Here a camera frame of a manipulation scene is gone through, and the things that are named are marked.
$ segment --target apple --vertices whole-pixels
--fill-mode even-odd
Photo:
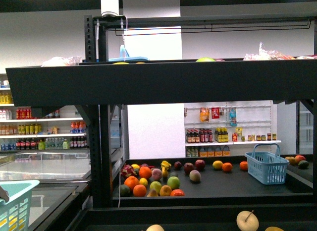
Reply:
[[[306,160],[306,158],[303,155],[297,155],[295,157],[295,161],[298,164],[301,160]]]
[[[204,58],[200,58],[198,60],[196,60],[198,62],[204,62],[204,61],[215,61],[215,59],[212,58],[208,58],[208,57],[204,57]]]
[[[198,171],[202,171],[203,169],[205,169],[205,165],[206,165],[205,161],[201,159],[198,159],[195,162],[195,167]]]
[[[200,182],[202,176],[200,175],[199,171],[197,170],[192,170],[189,173],[189,179],[193,182]]]
[[[237,216],[237,225],[241,231],[257,231],[259,220],[253,211],[241,211]]]
[[[154,189],[157,191],[157,193],[159,194],[160,189],[162,188],[162,184],[158,181],[153,181],[150,184],[150,189]]]
[[[184,172],[186,175],[189,175],[189,173],[194,169],[194,164],[192,163],[185,163],[184,165]]]
[[[167,185],[169,185],[172,190],[178,189],[180,186],[180,180],[176,176],[171,176],[167,180]]]
[[[174,167],[175,167],[175,170],[180,170],[182,168],[181,162],[175,162]]]
[[[163,173],[160,169],[158,169],[158,168],[153,169],[153,171],[152,171],[153,180],[160,180],[162,178],[162,176],[163,176]]]

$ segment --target store shelf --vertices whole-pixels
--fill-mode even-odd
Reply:
[[[185,147],[195,147],[195,146],[217,146],[217,145],[247,145],[247,144],[268,144],[268,143],[281,143],[281,140],[272,141],[245,141],[245,142],[227,142],[227,143],[186,143]]]
[[[14,104],[0,104],[0,107],[14,106]]]
[[[1,123],[17,123],[17,122],[51,122],[51,121],[77,121],[83,120],[81,117],[74,118],[37,118],[37,119],[0,119]]]
[[[0,138],[48,138],[48,137],[79,137],[86,133],[59,133],[59,134],[30,134],[30,135],[3,135]]]

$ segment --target tangerine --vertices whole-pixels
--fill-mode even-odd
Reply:
[[[224,172],[227,172],[227,173],[230,172],[232,170],[232,164],[231,163],[224,163],[222,165],[222,170]]]
[[[243,171],[247,171],[248,170],[248,162],[246,162],[246,161],[240,162],[240,169]]]
[[[130,188],[130,191],[133,191],[133,188],[140,184],[139,180],[135,176],[129,176],[125,181],[124,184]]]
[[[185,193],[181,189],[173,190],[170,196],[184,196]]]
[[[145,188],[144,185],[136,185],[136,186],[133,188],[133,194],[134,194],[134,196],[136,196],[136,197],[146,196],[146,194],[147,194],[147,189]]]
[[[152,176],[152,171],[148,167],[140,167],[139,176],[141,178],[149,179]]]

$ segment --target metal bracket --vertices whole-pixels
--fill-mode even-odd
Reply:
[[[95,41],[95,25],[92,15],[85,15],[85,54],[87,62],[97,61],[96,41]]]
[[[300,100],[302,104],[312,113],[314,114],[314,102],[312,100]]]

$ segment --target blue plastic basket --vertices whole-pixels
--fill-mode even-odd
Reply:
[[[7,203],[0,199],[0,231],[28,230],[32,188],[39,183],[38,180],[0,182],[10,197]]]
[[[276,145],[275,154],[255,152],[257,147],[263,145]],[[248,173],[264,185],[284,184],[289,161],[280,157],[280,153],[279,145],[276,143],[257,144],[253,152],[245,154],[248,161]]]

